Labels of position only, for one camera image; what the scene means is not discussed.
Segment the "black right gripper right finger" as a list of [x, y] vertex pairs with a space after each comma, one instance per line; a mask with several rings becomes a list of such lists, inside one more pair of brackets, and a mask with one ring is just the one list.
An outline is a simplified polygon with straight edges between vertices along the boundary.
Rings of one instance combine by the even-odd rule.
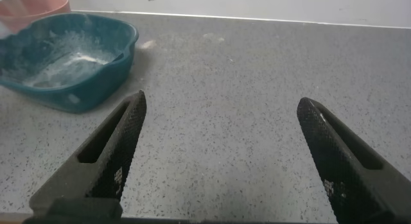
[[318, 101], [297, 117], [339, 223], [410, 223], [409, 179]]

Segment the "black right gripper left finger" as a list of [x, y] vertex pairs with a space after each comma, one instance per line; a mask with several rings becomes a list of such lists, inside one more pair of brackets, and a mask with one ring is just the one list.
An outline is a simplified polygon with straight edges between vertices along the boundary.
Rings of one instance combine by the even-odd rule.
[[58, 199], [119, 201], [146, 115], [144, 92], [125, 98], [30, 198], [35, 215]]

